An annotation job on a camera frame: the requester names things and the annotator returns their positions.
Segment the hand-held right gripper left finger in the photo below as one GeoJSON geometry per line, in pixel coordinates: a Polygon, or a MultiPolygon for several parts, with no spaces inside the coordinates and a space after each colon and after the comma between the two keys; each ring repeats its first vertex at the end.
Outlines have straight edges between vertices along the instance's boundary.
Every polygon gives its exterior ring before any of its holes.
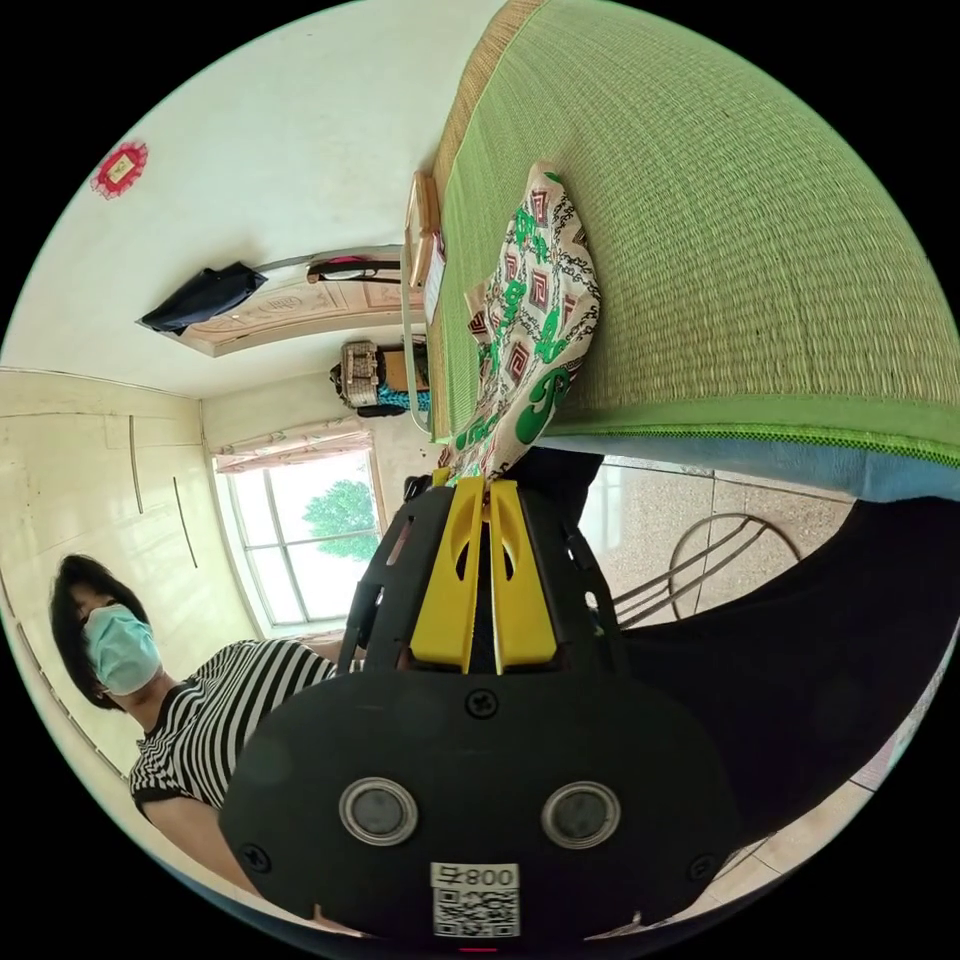
{"type": "Polygon", "coordinates": [[[477,603],[485,481],[437,490],[449,501],[410,651],[419,664],[468,671],[477,603]]]}

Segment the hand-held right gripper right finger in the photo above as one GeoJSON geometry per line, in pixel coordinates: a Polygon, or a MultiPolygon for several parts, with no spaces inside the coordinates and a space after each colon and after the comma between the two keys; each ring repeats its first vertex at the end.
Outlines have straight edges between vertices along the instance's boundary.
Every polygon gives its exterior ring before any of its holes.
{"type": "Polygon", "coordinates": [[[515,482],[490,486],[489,529],[496,670],[545,666],[557,645],[515,482]]]}

